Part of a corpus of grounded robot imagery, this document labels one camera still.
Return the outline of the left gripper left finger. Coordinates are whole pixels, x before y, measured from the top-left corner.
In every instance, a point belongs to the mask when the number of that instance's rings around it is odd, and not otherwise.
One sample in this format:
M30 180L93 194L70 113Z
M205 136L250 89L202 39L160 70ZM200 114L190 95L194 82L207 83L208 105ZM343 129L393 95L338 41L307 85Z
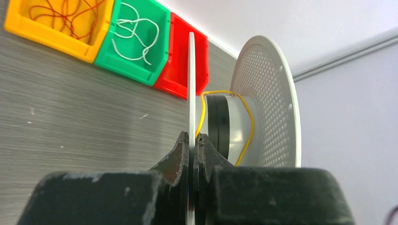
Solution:
M187 224L189 138L144 172L54 172L34 188L20 225Z

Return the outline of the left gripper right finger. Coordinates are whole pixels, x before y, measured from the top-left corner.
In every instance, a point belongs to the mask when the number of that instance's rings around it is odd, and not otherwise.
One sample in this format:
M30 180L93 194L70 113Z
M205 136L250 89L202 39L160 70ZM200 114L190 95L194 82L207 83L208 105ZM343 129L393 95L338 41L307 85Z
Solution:
M353 225L343 191L317 168L235 167L200 134L194 150L198 225Z

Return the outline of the white plastic spool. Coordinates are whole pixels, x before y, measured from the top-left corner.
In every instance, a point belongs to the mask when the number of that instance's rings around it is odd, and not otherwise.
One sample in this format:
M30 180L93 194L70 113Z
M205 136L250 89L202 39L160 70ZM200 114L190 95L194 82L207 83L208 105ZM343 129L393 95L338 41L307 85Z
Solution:
M250 38L236 61L229 90L195 96L194 34L189 34L189 177L187 224L195 225L194 150L199 134L210 135L235 166L300 167L301 126L291 70L279 46Z

